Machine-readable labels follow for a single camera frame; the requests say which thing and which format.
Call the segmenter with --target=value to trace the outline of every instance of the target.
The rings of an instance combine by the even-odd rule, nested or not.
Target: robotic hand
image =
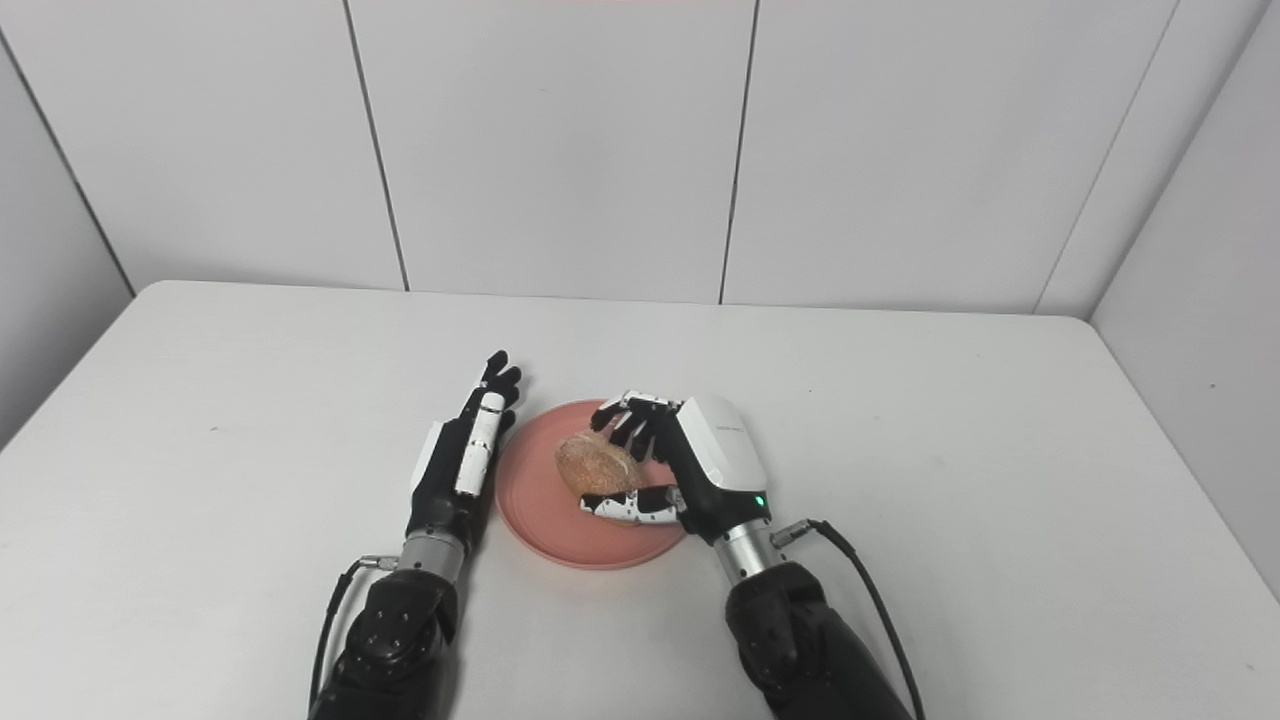
[[[924,720],[897,634],[852,547],[824,523],[801,520],[771,532],[764,468],[727,400],[695,396],[675,402],[627,392],[600,406],[591,429],[605,432],[637,461],[652,446],[654,460],[671,466],[676,487],[584,496],[580,509],[641,523],[678,520],[716,548],[733,585],[724,620],[737,641],[742,667],[776,717],[911,717],[870,652],[827,605],[818,579],[781,553],[781,547],[812,528],[836,542],[868,582],[904,661],[916,720]]]
[[[428,434],[413,477],[412,510],[399,557],[365,556],[339,578],[320,637],[308,720],[426,720],[443,708],[444,656],[458,630],[454,589],[484,532],[498,441],[516,416],[520,369],[489,359],[457,418]],[[329,626],[360,566],[394,569],[369,588],[329,680],[319,671]]]

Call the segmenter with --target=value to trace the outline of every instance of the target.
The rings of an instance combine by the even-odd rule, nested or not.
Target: white wall panel
[[[1280,6],[1258,24],[1094,324],[1280,589]]]
[[[401,287],[340,3],[0,0],[0,27],[140,288]]]
[[[0,49],[0,447],[128,301]]]
[[[352,0],[413,290],[716,302],[753,0]]]
[[[1030,311],[1174,0],[762,0],[726,302]]]
[[[1088,318],[1270,0],[1181,0],[1036,311]]]

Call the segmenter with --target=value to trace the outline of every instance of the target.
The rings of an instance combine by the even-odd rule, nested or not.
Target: round plate
[[[588,429],[603,400],[561,405],[525,423],[498,460],[498,514],[530,550],[571,568],[616,570],[658,557],[685,537],[680,524],[621,527],[577,509],[556,470],[556,448]],[[649,486],[672,486],[666,465],[646,460],[640,475]]]

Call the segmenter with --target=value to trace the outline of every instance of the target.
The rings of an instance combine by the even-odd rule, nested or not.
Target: white robotic hand casing
[[[486,392],[480,398],[475,424],[471,427],[471,437],[467,438],[467,447],[462,452],[462,465],[458,468],[458,482],[454,486],[457,492],[475,497],[484,488],[484,478],[489,471],[489,459],[493,457],[495,450],[498,424],[502,423],[504,407],[506,400],[497,392]]]
[[[695,395],[676,413],[676,421],[712,484],[737,492],[765,489],[764,465],[730,401],[716,395]]]

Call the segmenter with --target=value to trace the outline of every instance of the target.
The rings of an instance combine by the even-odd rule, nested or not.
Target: tabletop
[[[166,282],[0,454],[4,716],[303,716],[337,574],[398,551],[498,347],[524,419],[731,398],[776,519],[859,548],[932,720],[1280,715],[1280,606],[1078,320]],[[787,552],[901,691],[845,559]],[[584,571],[494,515],[452,717],[767,719],[727,591],[696,538]]]

